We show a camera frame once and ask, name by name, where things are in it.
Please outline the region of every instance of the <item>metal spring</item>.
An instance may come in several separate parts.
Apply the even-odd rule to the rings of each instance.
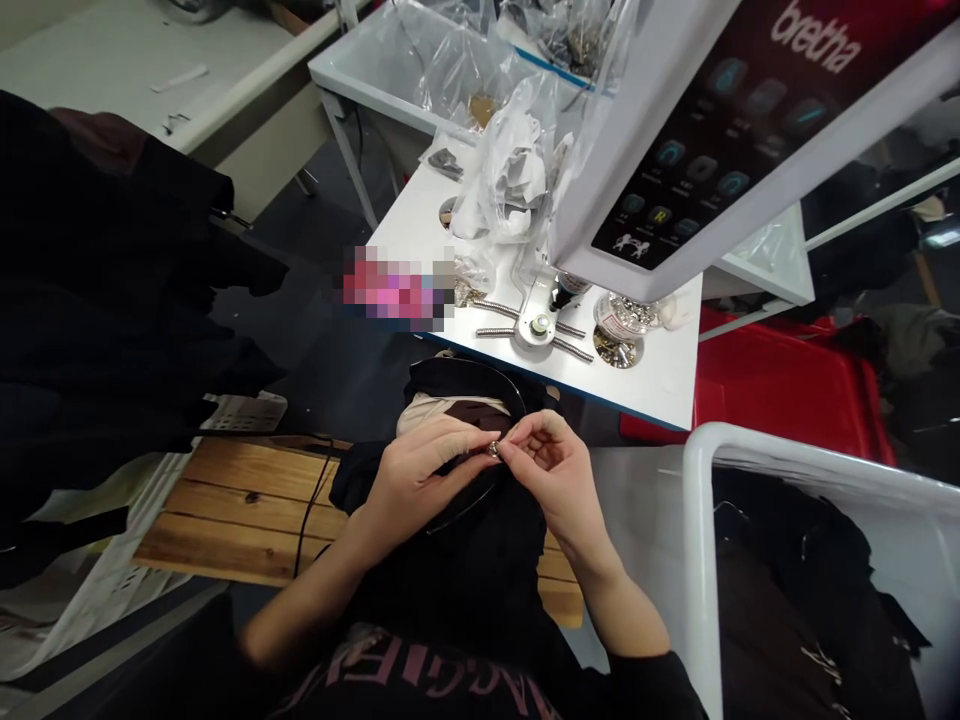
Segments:
[[[471,305],[474,307],[481,308],[482,310],[490,310],[491,312],[500,313],[501,315],[506,315],[508,318],[517,320],[520,317],[520,311],[514,310],[508,305],[503,305],[501,303],[495,303],[491,300],[474,300],[471,302]],[[557,330],[562,332],[564,335],[569,335],[570,337],[575,337],[578,340],[583,340],[587,334],[583,330],[579,330],[572,325],[567,325],[566,323],[557,323]]]
[[[513,328],[477,328],[477,337],[513,337]]]
[[[550,341],[550,344],[556,345],[561,350],[565,350],[566,352],[570,353],[574,357],[580,358],[584,362],[593,362],[593,355],[591,355],[588,352],[584,352],[583,350],[578,348],[576,345],[571,345],[566,340],[561,340],[558,337],[554,337],[553,340]]]
[[[583,340],[587,336],[583,330],[579,330],[572,325],[567,325],[566,323],[557,323],[557,330],[562,332],[564,335],[575,337],[578,340]]]
[[[501,315],[506,315],[508,318],[513,318],[514,320],[520,317],[519,310],[514,310],[512,307],[501,305],[500,303],[495,303],[490,300],[474,300],[470,304],[474,307],[482,308],[483,310],[498,312]]]

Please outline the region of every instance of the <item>wooden table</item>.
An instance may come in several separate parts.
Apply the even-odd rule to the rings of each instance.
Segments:
[[[206,577],[283,586],[293,577],[303,515],[301,570],[335,540],[347,516],[330,503],[340,461],[269,444],[207,438],[194,452],[133,561]],[[341,448],[349,447],[338,443]],[[547,533],[538,567],[540,597],[561,627],[580,627],[583,595],[556,538]]]

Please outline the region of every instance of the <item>red box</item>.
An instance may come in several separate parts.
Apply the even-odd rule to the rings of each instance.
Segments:
[[[700,332],[732,319],[704,307]],[[788,333],[754,323],[701,343],[692,427],[728,422],[896,465],[873,369],[831,348],[822,329],[794,327]],[[690,435],[625,414],[620,434],[654,445],[680,445]]]

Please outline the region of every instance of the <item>brand logo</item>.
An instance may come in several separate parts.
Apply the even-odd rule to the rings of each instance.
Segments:
[[[824,25],[813,15],[804,17],[800,0],[793,0],[770,30],[770,38],[803,53],[808,60],[822,62],[834,75],[839,74],[860,54],[860,43],[850,42],[847,26],[837,27],[837,18]]]

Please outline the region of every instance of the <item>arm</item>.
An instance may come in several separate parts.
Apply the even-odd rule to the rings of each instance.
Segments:
[[[543,508],[607,652],[623,658],[669,652],[660,613],[627,575],[607,534],[584,442],[544,410],[517,423],[500,443],[500,456]]]
[[[318,633],[336,623],[368,570],[497,461],[475,455],[445,477],[434,474],[437,468],[499,435],[443,415],[394,440],[367,502],[337,541],[244,628],[240,648],[252,664],[273,674],[289,668]]]

